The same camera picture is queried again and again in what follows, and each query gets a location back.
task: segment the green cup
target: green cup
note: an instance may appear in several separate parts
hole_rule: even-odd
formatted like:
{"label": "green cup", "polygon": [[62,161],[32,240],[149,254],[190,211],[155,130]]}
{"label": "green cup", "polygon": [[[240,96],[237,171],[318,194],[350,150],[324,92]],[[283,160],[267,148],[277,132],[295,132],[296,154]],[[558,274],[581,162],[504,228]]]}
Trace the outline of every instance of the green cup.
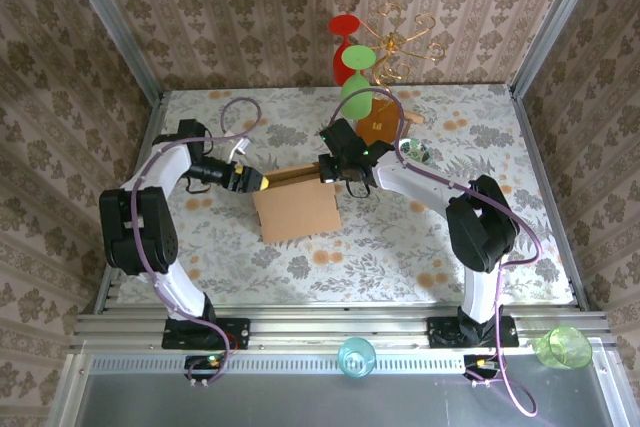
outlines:
{"label": "green cup", "polygon": [[536,342],[534,351],[547,367],[582,369],[591,363],[591,343],[582,332],[560,325]]}

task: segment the patterned wallpaper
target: patterned wallpaper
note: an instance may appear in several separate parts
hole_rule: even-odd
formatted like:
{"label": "patterned wallpaper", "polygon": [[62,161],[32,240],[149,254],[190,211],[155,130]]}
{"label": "patterned wallpaper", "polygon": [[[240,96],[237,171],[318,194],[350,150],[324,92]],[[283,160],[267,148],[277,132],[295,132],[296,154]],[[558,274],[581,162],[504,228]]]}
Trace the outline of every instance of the patterned wallpaper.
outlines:
{"label": "patterned wallpaper", "polygon": [[0,425],[44,425],[149,109],[88,0],[0,0]]}
{"label": "patterned wallpaper", "polygon": [[[334,85],[331,60],[339,43],[327,29],[353,12],[376,30],[379,5],[431,12],[433,35],[408,45],[426,53],[430,40],[448,48],[434,64],[411,59],[410,83],[506,82],[515,74],[552,0],[115,0],[164,90]],[[389,21],[384,23],[390,30]],[[360,29],[360,43],[373,42]]]}
{"label": "patterned wallpaper", "polygon": [[580,0],[524,100],[587,293],[640,398],[640,0]]}

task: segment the cable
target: cable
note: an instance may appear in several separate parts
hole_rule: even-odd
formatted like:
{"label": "cable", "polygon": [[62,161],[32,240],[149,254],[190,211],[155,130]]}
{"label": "cable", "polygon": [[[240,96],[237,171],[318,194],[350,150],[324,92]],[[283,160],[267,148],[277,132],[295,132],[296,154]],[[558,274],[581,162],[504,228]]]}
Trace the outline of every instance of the cable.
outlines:
{"label": "cable", "polygon": [[531,411],[526,410],[522,404],[518,401],[518,399],[516,399],[514,393],[513,393],[513,389],[511,388],[510,385],[510,381],[509,378],[507,377],[507,373],[505,371],[505,365],[504,365],[504,355],[503,355],[503,351],[502,351],[502,343],[500,341],[500,304],[499,304],[499,298],[500,298],[500,292],[502,290],[502,273],[504,271],[504,269],[506,269],[507,267],[511,266],[511,265],[526,265],[526,264],[530,264],[533,262],[536,262],[538,259],[540,259],[540,256],[542,254],[542,244],[540,243],[540,239],[538,239],[538,237],[536,236],[535,232],[533,231],[533,229],[531,229],[531,227],[529,227],[529,225],[517,214],[515,214],[513,211],[511,211],[508,207],[505,207],[504,205],[502,205],[499,202],[496,202],[495,200],[487,197],[486,195],[481,194],[480,192],[477,192],[473,189],[470,189],[464,185],[458,184],[457,182],[453,182],[449,179],[446,179],[445,177],[441,177],[437,174],[433,174],[431,172],[427,172],[425,170],[422,170],[418,167],[415,167],[414,165],[410,164],[409,162],[407,162],[407,160],[402,156],[402,153],[400,151],[400,136],[402,133],[402,129],[404,127],[404,108],[402,107],[401,102],[398,100],[397,97],[395,97],[391,92],[387,92],[386,90],[383,89],[379,89],[379,88],[375,88],[375,87],[369,87],[366,89],[361,89],[358,90],[356,92],[351,93],[350,95],[348,95],[347,97],[345,97],[340,104],[338,105],[338,108],[335,110],[335,112],[333,113],[333,115],[331,116],[331,120],[329,121],[329,125],[333,124],[334,120],[336,119],[336,117],[338,116],[338,113],[342,110],[342,107],[344,106],[344,104],[351,99],[352,97],[362,94],[364,92],[374,92],[374,93],[379,93],[379,94],[383,94],[386,95],[388,98],[390,98],[395,104],[396,107],[398,108],[398,114],[400,115],[400,122],[398,124],[398,130],[396,132],[396,137],[393,141],[393,146],[394,146],[394,150],[396,153],[396,157],[398,158],[398,160],[400,161],[400,163],[402,164],[402,166],[406,169],[411,170],[412,172],[415,172],[417,174],[420,174],[428,179],[431,180],[435,180],[436,182],[439,182],[443,185],[446,185],[447,187],[449,187],[449,189],[456,189],[456,190],[460,190],[462,192],[464,192],[465,194],[471,195],[472,197],[475,197],[483,202],[485,202],[486,204],[489,204],[490,206],[496,208],[497,210],[499,210],[500,212],[502,212],[503,214],[509,216],[510,218],[512,218],[514,221],[516,221],[518,223],[518,225],[520,225],[520,227],[527,233],[527,235],[529,235],[529,237],[531,237],[531,240],[533,241],[533,244],[536,248],[536,254],[529,258],[529,259],[524,259],[524,260],[512,260],[510,262],[507,262],[506,264],[502,265],[502,263],[500,263],[500,265],[498,266],[498,279],[497,279],[497,288],[496,288],[496,298],[495,298],[495,329],[496,329],[496,355],[498,357],[498,364],[500,365],[500,371],[502,374],[502,379],[493,379],[493,380],[502,380],[504,381],[505,387],[507,389],[507,392],[509,394],[509,397],[511,397],[511,400],[513,401],[513,404],[516,406],[516,408],[523,414],[526,415],[527,417],[535,417],[535,415],[538,413],[538,407],[536,405],[535,400],[533,399],[533,396],[531,395],[531,393],[524,388],[524,386],[520,383],[517,382],[513,382],[514,385],[517,385],[519,388],[521,388],[523,390],[523,392],[529,397],[529,399],[531,400],[531,403],[533,404],[533,408]]}
{"label": "cable", "polygon": [[213,329],[222,338],[224,342],[225,355],[222,358],[222,361],[220,362],[220,368],[218,369],[218,371],[215,374],[213,374],[209,379],[207,379],[209,383],[215,382],[220,377],[220,375],[224,370],[224,366],[227,363],[227,360],[230,355],[229,352],[231,350],[229,346],[229,339],[220,327],[218,327],[214,323],[208,322],[206,320],[198,319],[197,317],[193,317],[192,315],[187,314],[186,312],[182,311],[177,305],[174,305],[160,291],[159,284],[158,284],[158,275],[151,268],[151,265],[149,264],[149,259],[147,259],[147,256],[145,255],[144,247],[142,246],[142,237],[140,235],[140,227],[138,226],[138,222],[135,221],[135,219],[138,218],[137,194],[138,194],[138,190],[140,189],[140,186],[142,185],[142,182],[144,182],[145,176],[151,170],[151,167],[153,167],[153,165],[158,161],[158,159],[168,150],[178,145],[188,144],[191,142],[226,142],[229,140],[239,139],[241,137],[246,136],[249,132],[251,132],[256,127],[256,125],[258,125],[258,122],[262,118],[262,109],[260,108],[260,105],[255,100],[250,99],[248,97],[237,97],[231,100],[227,105],[225,105],[222,109],[222,112],[220,113],[220,124],[221,125],[224,124],[224,113],[229,108],[229,106],[240,101],[251,102],[253,105],[255,105],[257,109],[258,115],[257,115],[256,121],[253,123],[251,127],[249,127],[244,132],[241,132],[240,134],[234,134],[234,135],[229,135],[225,137],[191,137],[188,139],[180,139],[180,140],[174,140],[173,142],[169,142],[167,145],[165,145],[160,150],[158,150],[158,152],[155,153],[155,155],[149,160],[149,162],[145,164],[142,171],[140,172],[139,177],[136,179],[135,183],[133,184],[133,188],[131,189],[131,219],[133,220],[133,222],[131,222],[131,228],[133,230],[133,238],[136,245],[136,250],[138,251],[138,255],[140,256],[140,261],[142,262],[142,266],[144,267],[144,270],[147,271],[147,273],[151,278],[151,283],[153,285],[153,289],[156,295],[162,301],[162,303],[165,304],[165,306],[169,311],[175,312],[176,314],[184,317],[185,319],[187,319],[190,322],[193,322],[194,324],[199,324],[205,327],[209,327],[210,329]]}

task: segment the gray floor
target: gray floor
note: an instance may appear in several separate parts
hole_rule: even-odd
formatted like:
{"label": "gray floor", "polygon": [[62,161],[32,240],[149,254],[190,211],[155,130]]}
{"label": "gray floor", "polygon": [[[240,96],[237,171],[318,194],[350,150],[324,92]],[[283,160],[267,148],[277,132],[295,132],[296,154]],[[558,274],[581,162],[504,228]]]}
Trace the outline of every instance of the gray floor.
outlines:
{"label": "gray floor", "polygon": [[593,367],[550,370],[510,357],[509,372],[532,392],[540,414],[519,414],[501,385],[471,388],[461,376],[227,375],[210,388],[183,376],[95,375],[82,427],[132,426],[580,426],[612,425]]}

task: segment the purple cable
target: purple cable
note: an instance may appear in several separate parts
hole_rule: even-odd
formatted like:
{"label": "purple cable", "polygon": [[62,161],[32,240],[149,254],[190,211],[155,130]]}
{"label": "purple cable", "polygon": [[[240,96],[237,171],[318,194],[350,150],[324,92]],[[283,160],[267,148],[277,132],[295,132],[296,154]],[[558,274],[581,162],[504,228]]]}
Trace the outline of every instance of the purple cable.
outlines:
{"label": "purple cable", "polygon": [[[237,97],[233,100],[231,100],[227,105],[225,105],[222,108],[222,111],[220,112],[220,130],[222,130],[223,134],[227,133],[227,129],[225,129],[224,127],[224,114],[227,113],[227,109],[229,107],[231,107],[233,104],[235,104],[236,102],[239,102],[241,100],[246,100],[247,102],[252,103],[256,110],[258,111],[258,119],[256,120],[255,124],[257,124],[260,121],[260,118],[262,117],[262,110],[260,109],[260,106],[258,105],[258,102],[256,102],[255,100],[253,100],[250,97]],[[244,134],[247,134],[250,130],[253,130],[253,128],[255,127],[255,124],[251,126],[251,128],[247,129]]]}
{"label": "purple cable", "polygon": [[538,259],[540,259],[540,256],[542,254],[542,244],[540,243],[540,240],[538,239],[538,237],[536,236],[535,232],[533,231],[533,229],[531,229],[531,227],[529,227],[529,225],[522,219],[520,218],[520,216],[518,216],[517,214],[515,214],[514,212],[512,212],[509,208],[505,207],[504,205],[502,205],[499,202],[496,202],[495,200],[487,197],[486,195],[481,194],[480,192],[476,192],[473,189],[470,189],[469,187],[466,187],[464,185],[458,184],[456,182],[453,182],[451,180],[446,179],[445,177],[441,177],[437,174],[432,174],[431,172],[427,172],[425,170],[422,170],[418,167],[415,167],[411,164],[409,164],[406,159],[404,157],[402,157],[402,154],[400,152],[400,135],[402,133],[402,129],[404,127],[404,108],[402,107],[402,104],[400,103],[400,101],[390,92],[387,92],[386,90],[383,89],[379,89],[376,87],[369,87],[366,89],[362,89],[362,90],[358,90],[356,92],[353,92],[351,94],[349,94],[347,97],[345,97],[342,102],[340,102],[340,104],[338,105],[338,108],[335,110],[335,112],[333,113],[333,115],[331,116],[331,120],[329,121],[329,125],[333,124],[334,120],[336,119],[336,117],[338,116],[338,113],[340,112],[340,110],[342,110],[342,107],[344,106],[344,104],[351,99],[352,97],[365,93],[365,92],[374,92],[374,93],[379,93],[379,94],[383,94],[386,95],[388,98],[390,98],[395,104],[396,107],[398,108],[398,113],[400,115],[400,122],[398,124],[398,130],[396,132],[396,138],[393,141],[393,146],[395,148],[395,152],[396,152],[396,157],[398,157],[398,160],[400,161],[400,163],[403,165],[404,168],[411,170],[412,172],[415,172],[417,174],[420,174],[428,179],[431,180],[435,180],[436,182],[439,182],[443,185],[446,185],[449,187],[449,189],[456,189],[456,190],[460,190],[462,192],[464,192],[465,194],[471,195],[472,197],[475,197],[483,202],[485,202],[486,204],[489,204],[490,206],[498,209],[500,212],[502,212],[503,214],[509,216],[510,218],[512,218],[513,220],[515,220],[518,225],[520,225],[520,227],[522,227],[522,229],[527,233],[527,235],[529,235],[529,237],[531,237],[531,240],[533,241],[533,244],[536,248],[536,254],[529,258],[529,259],[524,259],[524,260],[512,260],[510,262],[507,262],[506,264],[502,265],[500,264],[500,266],[498,267],[498,280],[497,280],[497,289],[496,289],[496,299],[495,299],[495,316],[496,316],[496,354],[498,357],[498,364],[500,365],[500,370],[502,372],[502,380],[504,380],[504,384],[505,387],[507,388],[507,392],[509,393],[509,397],[511,397],[511,400],[513,401],[514,405],[516,406],[516,408],[522,412],[522,414],[526,415],[527,417],[534,417],[537,413],[538,413],[538,407],[536,406],[535,400],[533,399],[533,396],[529,393],[529,391],[527,391],[524,386],[522,386],[519,383],[515,383],[514,385],[518,385],[524,392],[525,394],[527,394],[527,396],[529,397],[529,399],[531,399],[531,402],[533,404],[533,410],[531,412],[527,411],[522,404],[520,404],[520,402],[518,401],[518,399],[516,399],[515,395],[513,394],[513,390],[511,389],[511,385],[509,385],[509,379],[507,377],[507,374],[505,372],[505,367],[504,367],[504,358],[503,358],[503,352],[502,352],[502,345],[500,342],[500,305],[499,305],[499,297],[500,297],[500,292],[502,290],[502,273],[503,270],[510,266],[510,265],[526,265],[526,264],[530,264],[532,262],[536,262]]}
{"label": "purple cable", "polygon": [[[226,136],[226,137],[191,137],[191,138],[188,138],[188,139],[175,140],[173,142],[168,143],[163,148],[161,148],[158,152],[155,153],[155,155],[151,158],[151,160],[149,160],[149,162],[146,163],[146,165],[144,166],[144,168],[140,172],[140,176],[135,181],[135,183],[133,184],[133,188],[131,189],[131,219],[132,220],[138,218],[138,201],[137,201],[136,197],[137,197],[137,194],[138,194],[138,190],[140,189],[140,185],[144,181],[145,176],[151,170],[151,167],[169,149],[172,149],[173,147],[176,147],[178,145],[188,144],[190,142],[223,142],[223,141],[228,141],[228,140],[239,139],[241,137],[246,136],[249,132],[251,132],[255,128],[255,126],[258,124],[258,122],[260,121],[260,119],[262,117],[262,109],[260,109],[260,106],[258,105],[258,103],[255,100],[249,99],[248,97],[238,97],[236,99],[231,100],[227,105],[225,105],[224,108],[222,109],[221,114],[220,114],[220,116],[221,116],[221,124],[224,123],[222,118],[224,117],[224,112],[226,111],[226,109],[230,105],[232,105],[232,104],[234,104],[236,102],[239,102],[241,100],[247,100],[247,101],[251,102],[253,105],[256,106],[256,109],[258,110],[258,117],[257,117],[256,121],[254,122],[254,124],[251,127],[249,127],[244,132],[242,132],[240,134],[229,135],[229,136]],[[181,311],[178,308],[178,306],[174,305],[169,299],[167,299],[162,294],[162,292],[158,288],[158,276],[156,275],[156,273],[151,268],[151,265],[149,264],[149,259],[147,259],[147,256],[144,253],[144,247],[142,246],[142,238],[140,236],[140,227],[138,226],[138,222],[135,222],[135,221],[131,222],[131,228],[133,230],[133,238],[134,238],[134,241],[135,241],[135,244],[136,244],[136,250],[138,251],[138,255],[140,256],[140,261],[142,262],[142,266],[144,267],[144,270],[146,270],[147,273],[149,274],[149,276],[151,277],[151,282],[152,282],[152,285],[153,285],[153,289],[155,290],[156,295],[162,301],[162,303],[167,307],[167,309],[169,309],[172,312],[177,313],[178,315],[181,315],[182,317],[184,317],[185,319],[189,320],[190,322],[193,322],[194,324],[203,325],[205,327],[209,327],[210,329],[213,329],[222,338],[222,340],[224,342],[225,355],[224,355],[224,357],[222,359],[222,362],[220,363],[220,368],[218,369],[218,371],[215,374],[213,374],[209,379],[207,379],[208,382],[215,382],[220,377],[220,375],[222,374],[222,372],[224,370],[224,366],[227,364],[227,360],[228,360],[229,355],[230,355],[231,347],[229,346],[229,338],[223,332],[223,330],[220,327],[218,327],[217,325],[215,325],[215,324],[213,324],[211,322],[207,322],[206,320],[198,319],[197,317],[193,317],[192,315],[189,315],[186,312]]]}

